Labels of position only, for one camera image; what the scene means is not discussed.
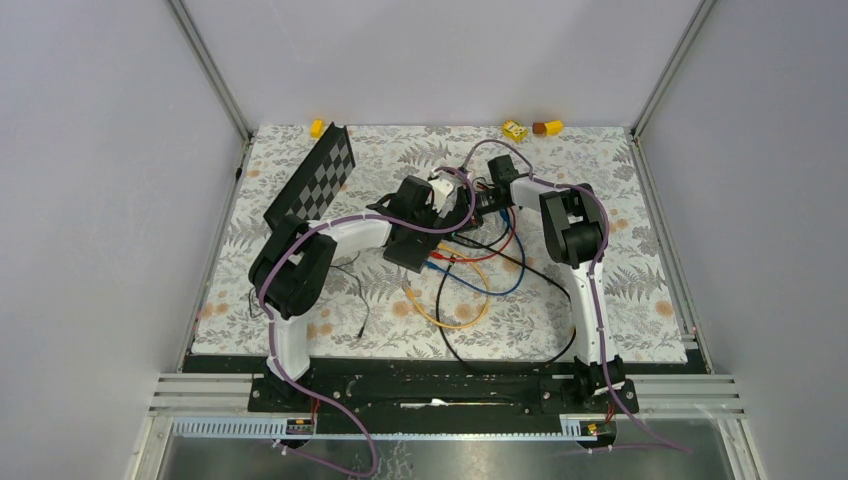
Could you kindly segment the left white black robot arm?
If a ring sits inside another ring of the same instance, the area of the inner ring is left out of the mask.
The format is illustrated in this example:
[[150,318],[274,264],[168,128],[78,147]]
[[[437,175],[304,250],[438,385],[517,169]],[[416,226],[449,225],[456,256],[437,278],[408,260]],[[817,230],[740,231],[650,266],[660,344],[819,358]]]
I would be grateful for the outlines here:
[[286,216],[249,271],[269,317],[267,364],[278,377],[272,398],[288,411],[309,401],[311,387],[301,377],[310,368],[304,316],[337,258],[379,248],[388,262],[419,273],[438,243],[473,219],[476,206],[471,184],[409,176],[357,214],[318,223]]

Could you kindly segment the black network switch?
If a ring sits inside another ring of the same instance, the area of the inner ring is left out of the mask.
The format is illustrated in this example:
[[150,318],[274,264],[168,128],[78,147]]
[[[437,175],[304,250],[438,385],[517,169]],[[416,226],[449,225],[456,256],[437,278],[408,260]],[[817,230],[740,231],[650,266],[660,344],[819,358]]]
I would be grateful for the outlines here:
[[383,259],[411,272],[420,273],[443,235],[397,227],[389,236]]

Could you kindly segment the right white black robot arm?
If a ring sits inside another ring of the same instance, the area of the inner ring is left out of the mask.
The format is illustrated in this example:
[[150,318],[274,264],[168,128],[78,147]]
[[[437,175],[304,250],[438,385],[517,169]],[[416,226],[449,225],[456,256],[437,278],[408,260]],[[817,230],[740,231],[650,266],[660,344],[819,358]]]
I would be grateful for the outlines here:
[[605,324],[603,255],[609,220],[588,184],[554,184],[521,174],[509,155],[487,163],[493,187],[477,195],[477,211],[515,206],[540,214],[550,259],[563,266],[571,298],[576,382],[575,402],[597,412],[626,382],[623,361]]

